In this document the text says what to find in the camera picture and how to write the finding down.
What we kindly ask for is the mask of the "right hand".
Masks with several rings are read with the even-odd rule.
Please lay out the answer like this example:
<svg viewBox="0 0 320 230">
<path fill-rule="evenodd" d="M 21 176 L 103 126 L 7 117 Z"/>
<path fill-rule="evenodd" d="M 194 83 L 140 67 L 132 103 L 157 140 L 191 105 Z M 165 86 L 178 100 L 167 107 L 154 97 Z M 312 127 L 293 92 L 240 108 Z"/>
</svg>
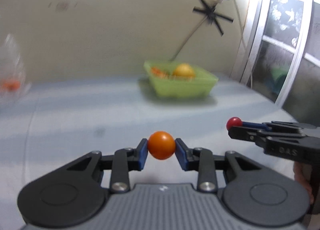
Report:
<svg viewBox="0 0 320 230">
<path fill-rule="evenodd" d="M 308 192 L 310 197 L 310 203 L 313 204 L 314 197 L 312 194 L 312 188 L 308 182 L 308 180 L 303 175 L 303 164 L 299 162 L 295 162 L 293 165 L 294 178 L 297 182 L 299 182 Z"/>
</svg>

